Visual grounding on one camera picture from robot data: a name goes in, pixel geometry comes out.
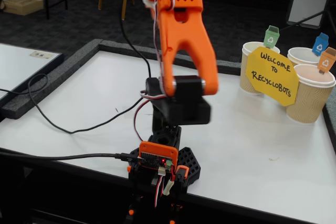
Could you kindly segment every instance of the dark carpet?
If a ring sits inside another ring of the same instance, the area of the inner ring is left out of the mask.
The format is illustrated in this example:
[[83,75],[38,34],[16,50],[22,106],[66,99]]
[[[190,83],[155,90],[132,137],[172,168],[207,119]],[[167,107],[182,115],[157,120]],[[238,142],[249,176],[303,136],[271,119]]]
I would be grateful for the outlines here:
[[[204,0],[203,20],[217,58],[240,62],[245,42],[262,41],[269,25],[286,26],[288,4],[283,0]],[[69,10],[63,4],[53,7],[50,20],[43,10],[28,16],[0,13],[0,42],[62,52],[66,57],[96,38],[126,43],[118,20],[120,0],[103,0],[103,9],[97,7],[98,0],[69,0]],[[129,0],[124,25],[135,45],[153,47],[153,21],[141,0],[135,0],[135,5]],[[291,47],[312,47],[321,31],[335,47],[336,37],[327,19],[319,30],[293,27],[284,31],[277,46],[283,55]]]

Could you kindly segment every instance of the yellow sign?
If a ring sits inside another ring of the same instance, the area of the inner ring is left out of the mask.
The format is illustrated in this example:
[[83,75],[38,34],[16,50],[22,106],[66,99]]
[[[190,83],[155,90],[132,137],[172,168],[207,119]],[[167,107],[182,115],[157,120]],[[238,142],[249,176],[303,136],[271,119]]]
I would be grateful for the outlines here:
[[288,58],[266,47],[258,47],[247,59],[246,76],[255,90],[282,106],[295,103],[299,78]]

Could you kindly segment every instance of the white table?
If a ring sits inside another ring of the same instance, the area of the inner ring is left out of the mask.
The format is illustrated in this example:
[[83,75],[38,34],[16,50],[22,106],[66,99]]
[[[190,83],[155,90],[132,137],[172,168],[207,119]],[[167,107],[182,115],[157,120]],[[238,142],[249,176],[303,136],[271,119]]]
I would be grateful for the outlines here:
[[[159,76],[150,60],[153,76]],[[196,70],[174,66],[175,75]],[[140,58],[98,52],[39,105],[57,125],[84,129],[130,107],[145,87],[146,64]],[[202,170],[188,193],[299,220],[336,223],[336,155],[320,116],[314,125],[298,125],[266,96],[239,89],[239,76],[219,75],[219,92],[205,98],[212,106],[208,125],[182,126],[180,148],[190,147]],[[122,115],[90,132],[68,135],[37,111],[0,123],[0,147],[40,156],[130,152],[140,144],[134,115]],[[143,138],[151,135],[152,108],[137,117]],[[68,164],[127,178],[127,164],[110,158],[86,158]]]
[[[52,54],[49,59],[43,59],[31,56],[34,51],[36,49],[0,44],[0,87],[2,89],[14,90],[60,55],[38,50]],[[0,91],[0,100],[5,95],[7,92]]]

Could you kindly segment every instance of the green recycling tag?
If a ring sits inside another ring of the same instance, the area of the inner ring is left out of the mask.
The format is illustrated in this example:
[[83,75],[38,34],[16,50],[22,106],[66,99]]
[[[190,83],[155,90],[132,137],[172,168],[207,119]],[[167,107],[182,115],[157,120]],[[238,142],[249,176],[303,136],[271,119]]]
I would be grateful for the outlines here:
[[279,28],[275,26],[269,26],[266,30],[264,38],[264,46],[268,48],[273,48],[278,42],[280,37]]

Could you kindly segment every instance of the white paper cup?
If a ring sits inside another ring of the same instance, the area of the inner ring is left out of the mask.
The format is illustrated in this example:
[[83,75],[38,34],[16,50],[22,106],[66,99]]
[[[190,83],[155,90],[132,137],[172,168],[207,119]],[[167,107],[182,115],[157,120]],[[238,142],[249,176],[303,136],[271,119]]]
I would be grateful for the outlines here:
[[335,76],[321,74],[315,65],[294,66],[299,77],[299,88],[295,103],[286,108],[286,114],[300,123],[313,123],[317,120],[336,85]]
[[320,57],[314,54],[311,48],[307,47],[293,47],[288,50],[287,57],[296,65],[310,64],[317,66],[320,61]]
[[[249,81],[249,79],[246,76],[246,66],[247,66],[247,57],[250,53],[252,53],[254,50],[256,50],[258,47],[265,47],[264,43],[262,42],[248,42],[243,45],[242,48],[242,63],[241,63],[241,69],[240,69],[240,87],[242,90],[250,93],[250,94],[261,94],[259,91],[255,90]],[[273,47],[271,50],[273,50],[276,53],[280,53],[280,49],[277,47]]]
[[292,62],[294,67],[298,64],[302,64],[298,60],[294,59],[290,54],[287,54],[287,58],[290,60],[290,62]]

